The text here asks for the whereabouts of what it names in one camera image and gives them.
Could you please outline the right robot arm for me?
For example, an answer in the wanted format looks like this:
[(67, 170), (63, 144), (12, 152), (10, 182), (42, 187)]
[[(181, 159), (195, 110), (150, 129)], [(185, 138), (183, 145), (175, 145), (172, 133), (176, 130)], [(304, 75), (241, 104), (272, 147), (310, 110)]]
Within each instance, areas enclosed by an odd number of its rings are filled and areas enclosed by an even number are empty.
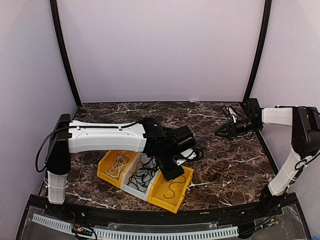
[(215, 136), (234, 140), (264, 126), (279, 126), (290, 130), (290, 151), (274, 178), (263, 188), (255, 213), (266, 217), (282, 205), (288, 189), (298, 181), (304, 169), (320, 155), (320, 112), (316, 107), (277, 105), (261, 107), (257, 98), (242, 104), (244, 115), (229, 106), (222, 111), (230, 121), (215, 131)]

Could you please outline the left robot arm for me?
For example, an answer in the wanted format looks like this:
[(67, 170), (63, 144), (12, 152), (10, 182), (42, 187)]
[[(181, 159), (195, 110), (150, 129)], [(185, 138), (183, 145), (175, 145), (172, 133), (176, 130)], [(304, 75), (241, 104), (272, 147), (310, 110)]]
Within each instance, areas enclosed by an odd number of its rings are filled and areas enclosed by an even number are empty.
[(88, 151), (143, 153), (155, 160), (167, 181), (184, 173), (183, 163), (198, 161), (204, 156), (188, 126), (172, 129), (151, 117), (131, 123), (90, 123), (71, 120), (69, 114), (62, 114), (54, 130), (40, 144), (36, 163), (46, 143), (43, 167), (35, 169), (38, 173), (46, 171), (47, 199), (51, 210), (60, 218), (67, 218), (71, 213), (70, 206), (65, 203), (71, 154)]

